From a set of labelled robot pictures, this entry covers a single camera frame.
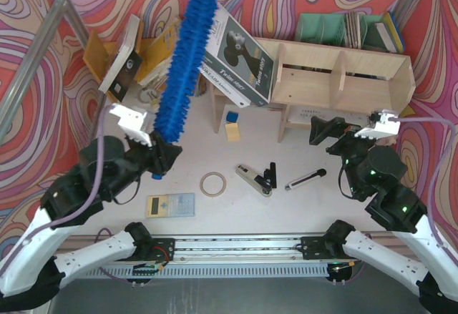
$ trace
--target robot arm picture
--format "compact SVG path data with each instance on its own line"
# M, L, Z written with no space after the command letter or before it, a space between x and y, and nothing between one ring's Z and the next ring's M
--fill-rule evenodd
M341 189L342 195L360 202L375 195L366 211L403 241L419 262L374 242L341 220L326 231L323 248L334 257L357 258L398 280L431 313L458 313L458 253L440 232L432 231L427 208L417 195L399 183L407 167L398 154L375 145L377 139L398 133L396 118L388 111L373 113L369 125L360 127L340 117L330 121L312 117L309 143L338 138L326 151L342 159L338 185L345 172L351 191L346 195Z
M54 255L78 227L104 209L103 202L116 202L115 197L133 182L139 182L146 171L165 175L182 152L181 147L166 144L158 133L143 132L145 116L141 113L120 105L111 108L111 113L121 117L119 126L127 134L130 149L125 152L122 141L116 137L99 136L80 151L79 163L44 193L30 226L0 262L0 312L39 307L73 279L114 260L132 256L154 260L155 242L140 222L81 250ZM85 205L97 178L101 148L103 173L90 206L70 221L33 233Z

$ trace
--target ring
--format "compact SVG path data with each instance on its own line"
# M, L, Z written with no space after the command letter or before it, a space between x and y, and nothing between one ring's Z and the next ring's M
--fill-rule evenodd
M223 181L223 187L221 188L220 191L216 192L215 194L210 194L203 189L203 183L207 178L209 178L209 176L218 176ZM200 180L200 191L202 191L203 194L207 195L208 197L217 197L221 195L225 189L226 189L226 179L224 178L222 174L218 172L209 172L205 176L203 176L202 179Z

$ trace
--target calculator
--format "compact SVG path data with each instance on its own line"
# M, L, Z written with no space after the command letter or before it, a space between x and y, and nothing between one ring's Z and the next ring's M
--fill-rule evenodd
M148 196L146 217L194 216L195 194Z

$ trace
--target blue bristle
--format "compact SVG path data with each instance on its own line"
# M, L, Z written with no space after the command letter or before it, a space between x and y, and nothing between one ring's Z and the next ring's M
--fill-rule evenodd
M168 143L176 142L183 126L205 55L217 0L190 0L180 28L168 73L167 88L160 100L155 130Z

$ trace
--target psychedelic pattern backdrop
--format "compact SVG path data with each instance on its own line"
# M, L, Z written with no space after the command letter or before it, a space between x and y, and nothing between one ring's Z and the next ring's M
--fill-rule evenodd
M105 41L113 41L120 35L130 14L138 15L145 22L144 37L157 36L173 17L183 16L187 3L187 0L72 1L88 29L96 29ZM50 2L0 1L0 38L4 44L0 49L1 96ZM367 14L381 14L396 0L221 0L221 3L252 35L292 39L301 12L355 9ZM419 85L410 112L444 117L453 115L456 121L458 35L453 18L457 14L457 0L421 0L410 14L404 37ZM81 54L74 34L66 23L62 23L37 72L27 102L24 101L10 129L8 142L0 148L0 252L3 251L3 255L29 223L36 201L56 174L68 170L76 162L77 150L87 138L96 106L96 85L82 63ZM413 128L417 129L417 126L405 124L398 143L404 161L410 166L405 181L416 187L422 198L424 185L432 173L432 163L437 160L438 149L445 139L440 128L423 127L417 131L429 129L435 138L425 139L427 132L416 133ZM438 203L444 203L439 212L455 225L456 205L453 207L448 203L448 196L456 200L457 193L456 185L453 187L449 182L454 175L452 165L456 170L455 160L441 172L442 181L438 183L440 192L437 194L440 195Z
M0 98L52 0L0 0ZM27 228L51 181L77 162L97 108L97 83L63 21L0 146L0 257Z
M419 0L403 30L416 91L405 116L444 117L458 124L458 0ZM397 149L409 166L403 181L426 201L429 180L450 133L440 124L401 126ZM436 221L458 245L458 151L443 164L434 188Z

